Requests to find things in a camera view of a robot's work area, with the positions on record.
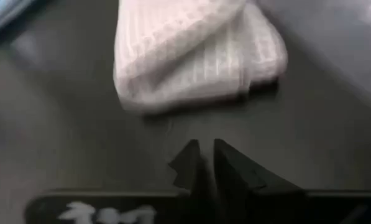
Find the folded towel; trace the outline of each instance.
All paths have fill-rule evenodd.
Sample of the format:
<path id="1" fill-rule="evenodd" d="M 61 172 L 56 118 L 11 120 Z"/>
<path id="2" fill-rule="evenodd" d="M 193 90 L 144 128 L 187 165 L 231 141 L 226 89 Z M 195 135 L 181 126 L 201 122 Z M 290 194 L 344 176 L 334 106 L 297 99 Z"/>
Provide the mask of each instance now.
<path id="1" fill-rule="evenodd" d="M 120 1 L 114 83 L 125 110 L 246 93 L 286 62 L 282 39 L 252 1 Z"/>

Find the white towel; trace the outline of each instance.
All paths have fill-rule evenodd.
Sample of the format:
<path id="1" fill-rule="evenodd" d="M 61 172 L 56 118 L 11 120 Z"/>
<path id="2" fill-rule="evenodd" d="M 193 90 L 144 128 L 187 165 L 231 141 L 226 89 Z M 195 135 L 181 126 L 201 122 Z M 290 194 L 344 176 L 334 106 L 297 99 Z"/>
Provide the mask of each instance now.
<path id="1" fill-rule="evenodd" d="M 121 0 L 114 83 L 143 113 L 247 92 L 286 67 L 278 32 L 247 0 Z"/>

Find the gray countertop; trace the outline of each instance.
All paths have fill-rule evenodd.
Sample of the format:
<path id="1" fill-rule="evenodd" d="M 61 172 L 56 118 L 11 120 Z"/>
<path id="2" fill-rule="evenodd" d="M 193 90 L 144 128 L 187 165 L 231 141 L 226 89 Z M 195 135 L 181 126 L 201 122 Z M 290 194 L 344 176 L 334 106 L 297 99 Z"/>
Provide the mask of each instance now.
<path id="1" fill-rule="evenodd" d="M 112 82 L 117 5 L 51 1 L 0 41 L 0 223 L 20 223 L 48 189 L 170 189 L 166 162 L 190 139 L 211 158 L 222 138 L 306 189 L 371 189 L 369 100 L 288 24 L 276 93 L 144 119 L 121 109 Z"/>

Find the white cloth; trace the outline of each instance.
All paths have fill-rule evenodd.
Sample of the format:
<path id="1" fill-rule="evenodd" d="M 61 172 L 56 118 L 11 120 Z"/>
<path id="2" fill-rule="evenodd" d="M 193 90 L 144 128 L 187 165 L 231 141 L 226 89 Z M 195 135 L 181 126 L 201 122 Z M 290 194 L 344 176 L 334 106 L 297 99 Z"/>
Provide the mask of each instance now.
<path id="1" fill-rule="evenodd" d="M 247 92 L 286 67 L 278 32 L 247 0 L 121 0 L 114 83 L 125 110 Z"/>

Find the dark gray surface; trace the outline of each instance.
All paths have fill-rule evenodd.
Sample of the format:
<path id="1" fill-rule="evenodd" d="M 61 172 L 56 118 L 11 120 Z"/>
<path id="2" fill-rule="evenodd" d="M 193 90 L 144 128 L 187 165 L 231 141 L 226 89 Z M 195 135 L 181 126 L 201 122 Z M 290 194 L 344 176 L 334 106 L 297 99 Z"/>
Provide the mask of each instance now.
<path id="1" fill-rule="evenodd" d="M 189 139 L 211 157 L 223 138 L 303 188 L 371 189 L 371 106 L 287 35 L 276 95 L 142 119 L 112 82 L 116 17 L 117 1 L 56 0 L 0 42 L 0 223 L 48 189 L 169 189 Z"/>

